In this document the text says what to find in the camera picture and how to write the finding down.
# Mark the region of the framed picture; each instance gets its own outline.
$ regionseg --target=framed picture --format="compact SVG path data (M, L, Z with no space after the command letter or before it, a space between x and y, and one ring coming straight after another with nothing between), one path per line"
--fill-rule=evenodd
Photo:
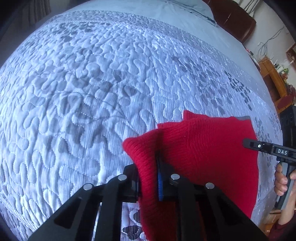
M293 61L293 63L291 64L295 69L296 69L296 43L292 45L291 48L289 48L287 50L287 56L288 56L288 60L291 62Z

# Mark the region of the sweater sleeve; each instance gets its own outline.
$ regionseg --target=sweater sleeve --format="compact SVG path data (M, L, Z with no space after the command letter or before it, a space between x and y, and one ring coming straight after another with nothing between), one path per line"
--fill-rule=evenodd
M287 234L286 232L290 231L290 228L289 228L289 230L287 230L288 226L289 227L296 226L296 215L295 214L294 214L293 218L288 223L286 223L284 225L280 225L278 223L278 220L274 223L274 225L272 226L272 228L270 230L269 236L268 236L269 241L279 241L284 233Z

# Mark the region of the round metal pivot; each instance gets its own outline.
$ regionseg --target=round metal pivot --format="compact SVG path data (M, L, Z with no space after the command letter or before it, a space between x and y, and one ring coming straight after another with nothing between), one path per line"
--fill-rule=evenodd
M120 181L124 181L127 178L128 177L126 175L124 175L124 174L121 174L121 175L118 176L118 180L120 180Z
M213 183L207 183L207 184L205 185L205 187L206 187L207 189L213 189L213 188L215 187L215 185L214 185Z
M90 183L84 184L84 185L83 185L83 189L84 189L85 191L92 189L92 184L90 184Z
M171 177L171 179L173 179L173 180L178 180L178 179L180 179L180 175L178 175L178 174L176 174L176 173L172 174L170 177Z

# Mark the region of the quilted bedspread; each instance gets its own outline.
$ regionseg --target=quilted bedspread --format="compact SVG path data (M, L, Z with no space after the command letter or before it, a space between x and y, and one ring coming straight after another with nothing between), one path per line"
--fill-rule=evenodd
M83 184L106 183L131 164L124 139L181 121L185 109L248 115L259 140L282 143L263 80L199 38L122 12L53 17L0 69L0 212L8 226L27 240ZM259 154L256 224L274 203L275 165ZM124 204L122 240L146 239L139 217L138 204Z

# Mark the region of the hand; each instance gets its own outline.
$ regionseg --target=hand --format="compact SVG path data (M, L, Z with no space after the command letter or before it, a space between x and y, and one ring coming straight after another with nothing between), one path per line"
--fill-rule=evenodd
M276 172L274 174L274 176L276 177L274 181L274 191L279 196L283 196L284 192L288 190L288 179L284 174L281 173L282 169L283 167L280 164L278 164L276 166ZM296 180L296 170L290 174L290 178ZM294 182L290 196L292 195L296 195L296 182Z

